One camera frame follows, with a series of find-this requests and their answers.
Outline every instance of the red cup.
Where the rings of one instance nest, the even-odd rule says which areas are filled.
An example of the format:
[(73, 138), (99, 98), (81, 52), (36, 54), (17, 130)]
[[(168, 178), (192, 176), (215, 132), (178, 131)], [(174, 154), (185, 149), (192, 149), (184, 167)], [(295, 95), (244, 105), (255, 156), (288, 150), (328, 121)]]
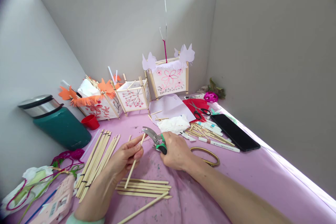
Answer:
[(88, 115), (81, 121), (81, 123), (90, 130), (95, 130), (99, 127), (99, 122), (95, 115)]

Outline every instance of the sleeve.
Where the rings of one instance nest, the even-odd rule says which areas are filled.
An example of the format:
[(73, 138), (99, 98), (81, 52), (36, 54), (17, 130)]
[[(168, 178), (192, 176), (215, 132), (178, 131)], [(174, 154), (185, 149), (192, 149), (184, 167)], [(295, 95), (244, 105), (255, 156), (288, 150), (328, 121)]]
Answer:
[(105, 218), (97, 220), (95, 222), (84, 222), (81, 220), (77, 220), (74, 217), (74, 214), (71, 214), (69, 218), (67, 219), (66, 224), (104, 224), (104, 222), (105, 222)]

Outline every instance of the hand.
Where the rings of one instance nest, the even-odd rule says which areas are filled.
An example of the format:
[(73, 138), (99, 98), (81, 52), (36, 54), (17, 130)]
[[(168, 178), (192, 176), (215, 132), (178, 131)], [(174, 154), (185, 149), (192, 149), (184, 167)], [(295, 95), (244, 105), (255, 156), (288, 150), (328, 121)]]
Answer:
[(163, 132), (162, 134), (167, 146), (167, 154), (160, 154), (163, 163), (175, 170), (184, 170), (186, 162), (188, 162), (194, 154), (189, 150), (183, 137), (170, 131)]
[(103, 172), (109, 172), (116, 184), (132, 168), (134, 160), (136, 160), (134, 168), (139, 165), (140, 158), (144, 154), (143, 147), (138, 144), (142, 140), (142, 137), (143, 135), (140, 135), (121, 145), (108, 161)]

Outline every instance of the silver lid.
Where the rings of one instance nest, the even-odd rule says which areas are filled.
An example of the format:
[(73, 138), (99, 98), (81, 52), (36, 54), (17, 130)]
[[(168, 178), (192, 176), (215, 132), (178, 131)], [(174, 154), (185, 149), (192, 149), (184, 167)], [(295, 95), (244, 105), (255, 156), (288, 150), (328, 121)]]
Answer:
[(17, 106), (23, 109), (28, 115), (35, 118), (49, 114), (62, 105), (59, 104), (52, 95), (45, 94), (25, 100), (19, 103)]

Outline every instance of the forearm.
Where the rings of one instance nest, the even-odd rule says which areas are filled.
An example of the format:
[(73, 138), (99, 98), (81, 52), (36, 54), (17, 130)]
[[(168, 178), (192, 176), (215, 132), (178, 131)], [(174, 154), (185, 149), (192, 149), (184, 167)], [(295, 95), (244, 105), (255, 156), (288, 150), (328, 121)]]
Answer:
[(184, 169), (215, 199), (233, 224), (291, 223), (265, 200), (191, 156)]
[(75, 212), (76, 219), (93, 222), (104, 218), (106, 215), (117, 184), (113, 174), (106, 169), (108, 167), (91, 184), (86, 196)]

